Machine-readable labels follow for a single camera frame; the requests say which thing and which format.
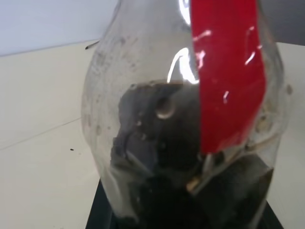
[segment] white tabletop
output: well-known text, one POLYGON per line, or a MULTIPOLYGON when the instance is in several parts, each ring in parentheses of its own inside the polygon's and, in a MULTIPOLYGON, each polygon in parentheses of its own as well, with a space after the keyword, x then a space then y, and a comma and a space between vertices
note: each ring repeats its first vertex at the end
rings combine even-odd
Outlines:
MULTIPOLYGON (((85 228, 99 180, 80 126, 87 44, 0 57, 0 228, 85 228)), ((305 47, 279 47, 294 95, 268 201, 303 229, 305 47)))

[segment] red strip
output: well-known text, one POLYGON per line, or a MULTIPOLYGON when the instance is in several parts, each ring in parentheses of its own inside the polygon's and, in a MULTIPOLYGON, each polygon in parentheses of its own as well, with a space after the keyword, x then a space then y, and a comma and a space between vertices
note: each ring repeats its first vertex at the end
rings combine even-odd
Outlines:
POLYGON ((200 76, 202 152, 242 143, 263 101, 256 0, 192 0, 200 76))

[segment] black base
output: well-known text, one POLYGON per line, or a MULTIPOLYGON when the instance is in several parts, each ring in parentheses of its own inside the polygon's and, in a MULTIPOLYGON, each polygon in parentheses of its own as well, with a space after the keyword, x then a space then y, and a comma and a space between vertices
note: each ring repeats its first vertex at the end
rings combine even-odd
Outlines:
MULTIPOLYGON (((101 182, 97 186, 86 229, 118 229, 101 182)), ((268 203, 258 229, 284 229, 268 203)))

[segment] white wall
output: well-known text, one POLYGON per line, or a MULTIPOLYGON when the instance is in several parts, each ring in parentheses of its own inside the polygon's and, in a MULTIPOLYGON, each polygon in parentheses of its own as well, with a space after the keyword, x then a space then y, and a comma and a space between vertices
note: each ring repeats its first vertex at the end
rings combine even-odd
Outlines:
POLYGON ((117 0, 0 0, 0 56, 98 39, 117 0))

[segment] glass bottle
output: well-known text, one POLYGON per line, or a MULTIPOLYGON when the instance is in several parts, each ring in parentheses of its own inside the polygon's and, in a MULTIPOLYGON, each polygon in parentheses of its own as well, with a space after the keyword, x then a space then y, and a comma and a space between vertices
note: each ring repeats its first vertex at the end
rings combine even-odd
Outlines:
POLYGON ((123 228, 256 227, 286 90, 259 2, 244 2, 119 1, 82 127, 123 228))

